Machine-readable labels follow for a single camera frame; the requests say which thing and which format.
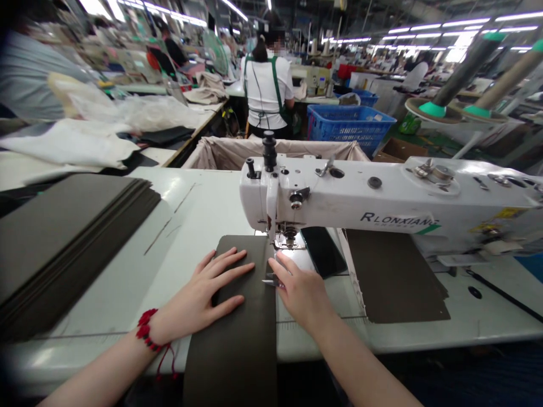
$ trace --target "red beaded bracelet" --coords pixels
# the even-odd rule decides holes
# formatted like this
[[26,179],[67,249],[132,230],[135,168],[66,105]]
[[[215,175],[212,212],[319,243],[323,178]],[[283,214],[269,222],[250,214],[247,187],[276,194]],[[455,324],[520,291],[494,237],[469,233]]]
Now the red beaded bracelet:
[[169,344],[158,345],[154,343],[149,336],[149,332],[151,331],[151,327],[149,326],[149,321],[151,320],[151,317],[155,315],[157,311],[158,310],[156,308],[153,308],[143,313],[139,322],[137,323],[137,325],[139,326],[139,329],[136,332],[136,337],[138,339],[143,339],[145,344],[149,347],[149,349],[151,349],[153,352],[158,353],[162,350],[164,346],[167,346]]
[[171,353],[172,353],[172,360],[171,360],[171,372],[173,374],[173,378],[174,380],[177,378],[177,373],[175,372],[175,369],[174,369],[174,365],[175,365],[175,352],[173,350],[173,348],[171,347],[171,344],[170,342],[168,342],[167,344],[164,344],[164,345],[158,345],[156,343],[154,343],[150,336],[149,336],[149,333],[150,333],[150,330],[151,330],[151,327],[149,326],[149,321],[151,320],[151,317],[153,315],[155,315],[155,313],[157,312],[158,310],[156,308],[153,308],[153,309],[150,309],[148,311],[145,311],[143,313],[143,315],[141,316],[140,320],[138,321],[137,325],[139,326],[139,329],[137,330],[136,332],[136,337],[138,339],[143,339],[145,344],[149,347],[149,349],[151,349],[153,352],[157,352],[159,353],[162,348],[166,348],[166,352],[164,353],[164,355],[162,355],[162,359],[160,360],[160,363],[158,364],[158,369],[157,369],[157,380],[160,380],[162,376],[160,376],[160,368],[162,366],[162,362],[164,361],[164,358],[166,357],[166,354],[168,353],[169,350],[171,350]]

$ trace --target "blue basket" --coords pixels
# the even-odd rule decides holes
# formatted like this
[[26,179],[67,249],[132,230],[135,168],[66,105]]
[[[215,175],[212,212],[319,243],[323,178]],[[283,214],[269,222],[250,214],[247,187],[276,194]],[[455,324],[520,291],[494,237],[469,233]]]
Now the blue basket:
[[366,106],[309,105],[308,140],[358,141],[371,156],[396,119]]
[[[377,96],[375,93],[371,93],[368,90],[353,89],[352,92],[356,93],[360,97],[361,106],[373,107],[373,105],[375,105],[379,99],[379,96]],[[339,93],[334,93],[334,95],[337,98],[342,96]]]

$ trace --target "industrial sewing machine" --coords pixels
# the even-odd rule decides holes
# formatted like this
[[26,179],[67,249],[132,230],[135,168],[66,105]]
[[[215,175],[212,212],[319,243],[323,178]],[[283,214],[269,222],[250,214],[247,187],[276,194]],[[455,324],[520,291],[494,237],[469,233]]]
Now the industrial sewing machine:
[[271,135],[247,159],[240,194],[251,227],[298,249],[309,226],[409,233],[446,266],[484,250],[543,251],[543,179],[486,162],[411,157],[404,164],[287,158]]

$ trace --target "cardboard box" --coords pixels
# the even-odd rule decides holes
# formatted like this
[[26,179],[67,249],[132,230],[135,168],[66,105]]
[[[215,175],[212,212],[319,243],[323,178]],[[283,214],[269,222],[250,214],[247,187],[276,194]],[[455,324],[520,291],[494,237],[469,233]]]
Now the cardboard box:
[[386,142],[383,148],[375,154],[373,161],[404,163],[412,155],[415,157],[427,157],[428,149],[398,138],[391,138]]

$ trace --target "hand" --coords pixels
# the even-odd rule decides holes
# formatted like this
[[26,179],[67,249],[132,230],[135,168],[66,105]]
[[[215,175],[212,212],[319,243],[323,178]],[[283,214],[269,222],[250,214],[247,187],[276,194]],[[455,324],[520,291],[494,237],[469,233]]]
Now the hand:
[[324,280],[315,271],[300,270],[292,259],[281,252],[277,253],[277,258],[286,269],[274,258],[268,262],[285,285],[284,289],[277,289],[279,297],[298,324],[314,336],[320,326],[330,318],[337,317],[326,294]]
[[223,272],[226,267],[244,258],[247,251],[237,253],[236,248],[231,248],[212,260],[214,255],[215,250],[207,254],[196,266],[187,285],[151,318],[149,325],[153,342],[164,345],[192,335],[230,314],[243,303],[245,298],[240,295],[212,307],[211,297],[232,280],[252,270],[255,264],[250,263]]

